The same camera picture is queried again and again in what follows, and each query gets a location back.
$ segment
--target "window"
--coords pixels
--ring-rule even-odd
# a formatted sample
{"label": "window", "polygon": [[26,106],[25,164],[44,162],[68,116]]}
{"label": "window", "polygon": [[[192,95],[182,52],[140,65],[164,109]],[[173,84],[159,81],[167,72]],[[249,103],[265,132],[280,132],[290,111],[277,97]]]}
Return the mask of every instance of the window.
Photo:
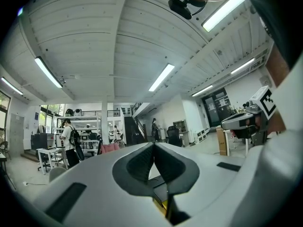
{"label": "window", "polygon": [[59,112],[59,107],[60,104],[53,104],[53,105],[49,105],[47,109],[57,114]]}
{"label": "window", "polygon": [[39,115],[39,125],[43,125],[45,127],[46,133],[55,133],[55,129],[53,129],[53,125],[55,128],[59,128],[61,126],[61,121],[54,121],[54,116],[63,116],[64,115],[65,104],[53,104],[53,105],[41,105],[41,111]]}
{"label": "window", "polygon": [[39,115],[39,125],[45,125],[45,117],[46,117],[46,112],[40,111]]}
{"label": "window", "polygon": [[51,133],[52,132],[52,121],[53,117],[50,115],[46,116],[46,124],[45,124],[45,132],[46,133]]}
{"label": "window", "polygon": [[0,143],[6,140],[6,118],[8,115],[10,97],[0,92]]}
{"label": "window", "polygon": [[59,112],[58,112],[60,116],[64,116],[64,108],[65,108],[65,104],[60,104]]}

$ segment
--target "door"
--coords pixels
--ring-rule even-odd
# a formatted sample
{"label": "door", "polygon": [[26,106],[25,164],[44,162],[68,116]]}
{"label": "door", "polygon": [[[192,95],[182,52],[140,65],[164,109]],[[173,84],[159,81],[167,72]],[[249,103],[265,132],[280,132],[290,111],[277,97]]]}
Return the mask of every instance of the door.
{"label": "door", "polygon": [[210,127],[215,127],[220,124],[218,110],[212,97],[205,100],[205,109],[208,116]]}
{"label": "door", "polygon": [[12,157],[19,157],[24,153],[23,128],[24,118],[12,113],[9,127],[9,153]]}
{"label": "door", "polygon": [[224,88],[202,99],[210,127],[216,127],[231,115],[230,101]]}

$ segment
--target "white shirt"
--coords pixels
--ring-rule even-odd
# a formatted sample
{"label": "white shirt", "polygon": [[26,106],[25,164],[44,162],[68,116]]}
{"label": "white shirt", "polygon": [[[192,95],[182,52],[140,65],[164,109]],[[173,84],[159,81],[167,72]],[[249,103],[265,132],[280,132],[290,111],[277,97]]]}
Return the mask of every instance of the white shirt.
{"label": "white shirt", "polygon": [[116,139],[117,139],[117,129],[114,128],[114,140],[116,140]]}
{"label": "white shirt", "polygon": [[74,129],[75,128],[73,126],[66,126],[63,130],[63,133],[61,136],[65,137],[65,139],[64,139],[65,150],[74,149],[74,146],[70,143],[71,132]]}

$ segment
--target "glass door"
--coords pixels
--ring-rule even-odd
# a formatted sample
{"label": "glass door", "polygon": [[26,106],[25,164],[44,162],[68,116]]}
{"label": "glass door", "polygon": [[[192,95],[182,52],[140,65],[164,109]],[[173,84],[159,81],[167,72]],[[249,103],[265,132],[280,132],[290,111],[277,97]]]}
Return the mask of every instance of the glass door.
{"label": "glass door", "polygon": [[230,101],[224,88],[202,99],[210,127],[216,127],[231,115]]}

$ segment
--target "person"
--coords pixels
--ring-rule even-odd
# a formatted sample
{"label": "person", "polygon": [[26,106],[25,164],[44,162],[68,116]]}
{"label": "person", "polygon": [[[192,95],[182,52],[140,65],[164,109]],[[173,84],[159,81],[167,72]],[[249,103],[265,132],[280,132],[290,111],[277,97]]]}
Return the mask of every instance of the person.
{"label": "person", "polygon": [[[205,1],[221,1],[221,0],[188,0],[188,2],[196,7],[202,7]],[[298,0],[292,0],[289,4],[285,0],[250,0],[255,10],[260,15],[262,21],[268,28],[270,36],[275,41],[280,54],[286,61],[289,69],[295,65],[302,51],[302,44],[298,40],[297,31],[299,25],[294,25],[292,15],[289,8],[296,7],[293,3]],[[267,133],[274,131],[284,131],[284,122],[277,111],[269,120]],[[256,118],[255,124],[260,126],[260,118]]]}
{"label": "person", "polygon": [[64,119],[64,130],[62,135],[60,136],[60,139],[63,140],[64,142],[64,150],[66,153],[66,158],[68,160],[68,164],[70,167],[73,167],[74,165],[79,163],[79,159],[76,155],[76,152],[74,151],[74,146],[70,143],[70,137],[71,137],[71,132],[75,129],[71,125],[71,121],[69,119]]}
{"label": "person", "polygon": [[156,118],[154,118],[152,120],[152,124],[151,124],[151,136],[153,136],[156,141],[159,140],[159,132],[158,132],[158,125],[157,125]]}
{"label": "person", "polygon": [[114,126],[114,142],[117,140],[117,126]]}

